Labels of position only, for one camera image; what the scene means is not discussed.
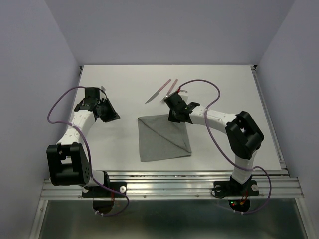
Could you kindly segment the grey cloth napkin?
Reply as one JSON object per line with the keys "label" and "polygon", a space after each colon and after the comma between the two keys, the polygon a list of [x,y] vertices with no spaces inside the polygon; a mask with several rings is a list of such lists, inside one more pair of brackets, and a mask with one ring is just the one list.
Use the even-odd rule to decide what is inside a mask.
{"label": "grey cloth napkin", "polygon": [[168,120],[168,115],[138,118],[141,162],[189,157],[192,150],[185,123]]}

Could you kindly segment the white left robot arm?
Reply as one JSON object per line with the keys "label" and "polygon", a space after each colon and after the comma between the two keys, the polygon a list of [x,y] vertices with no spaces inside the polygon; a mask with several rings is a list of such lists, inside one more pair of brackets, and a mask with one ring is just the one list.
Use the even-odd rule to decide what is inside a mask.
{"label": "white left robot arm", "polygon": [[55,186],[94,187],[99,196],[110,193],[111,184],[103,171],[92,169],[92,157],[86,136],[100,119],[108,123],[120,119],[103,87],[84,87],[84,98],[75,106],[72,120],[65,122],[66,132],[46,150],[50,179]]}

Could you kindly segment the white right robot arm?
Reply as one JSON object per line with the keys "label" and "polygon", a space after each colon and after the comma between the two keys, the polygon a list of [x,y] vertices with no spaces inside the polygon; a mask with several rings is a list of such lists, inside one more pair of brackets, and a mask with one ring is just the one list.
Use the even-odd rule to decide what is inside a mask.
{"label": "white right robot arm", "polygon": [[253,162],[261,147],[264,135],[246,111],[229,114],[209,110],[196,102],[186,103],[183,97],[175,92],[164,99],[169,107],[168,120],[175,123],[189,123],[205,126],[212,135],[211,129],[227,136],[235,160],[228,161],[234,166],[229,188],[234,194],[241,194],[247,189],[253,171]]}

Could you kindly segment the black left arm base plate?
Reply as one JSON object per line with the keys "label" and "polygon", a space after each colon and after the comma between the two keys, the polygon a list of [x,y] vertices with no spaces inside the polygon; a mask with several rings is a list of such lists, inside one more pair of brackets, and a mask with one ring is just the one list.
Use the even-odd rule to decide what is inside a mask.
{"label": "black left arm base plate", "polygon": [[[123,187],[127,188],[127,183],[124,181],[110,182],[110,189],[114,191],[121,193],[120,189]],[[124,198],[124,196],[105,190],[100,186],[85,187],[84,189],[88,191],[82,192],[82,198]]]}

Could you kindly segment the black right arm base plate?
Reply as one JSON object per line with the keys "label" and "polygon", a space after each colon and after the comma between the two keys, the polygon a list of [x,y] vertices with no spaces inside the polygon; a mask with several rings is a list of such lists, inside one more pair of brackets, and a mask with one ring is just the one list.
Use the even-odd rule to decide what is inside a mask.
{"label": "black right arm base plate", "polygon": [[259,196],[259,189],[255,180],[248,180],[244,184],[230,179],[229,181],[215,181],[211,195],[216,198]]}

